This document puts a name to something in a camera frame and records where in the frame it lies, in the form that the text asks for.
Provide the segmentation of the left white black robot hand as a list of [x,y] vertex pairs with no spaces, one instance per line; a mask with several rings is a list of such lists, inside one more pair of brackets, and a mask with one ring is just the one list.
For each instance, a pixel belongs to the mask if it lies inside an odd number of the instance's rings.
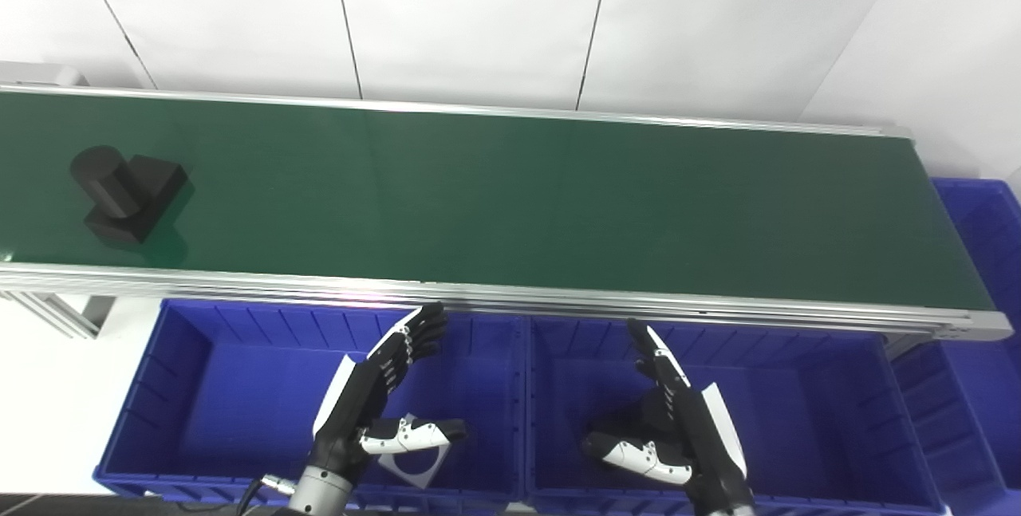
[[388,397],[404,382],[412,364],[436,355],[447,327],[440,301],[421,304],[388,329],[364,360],[341,367],[334,407],[314,432],[307,466],[317,477],[336,476],[355,484],[376,455],[397,455],[466,439],[459,419],[412,421],[383,416]]

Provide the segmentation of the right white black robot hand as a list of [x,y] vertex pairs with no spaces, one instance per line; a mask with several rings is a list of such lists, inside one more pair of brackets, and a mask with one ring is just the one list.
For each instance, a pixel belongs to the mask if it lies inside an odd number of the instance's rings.
[[588,457],[681,488],[696,515],[755,515],[743,445],[717,383],[693,388],[675,353],[649,325],[626,322],[636,370],[653,382],[636,408],[590,424]]

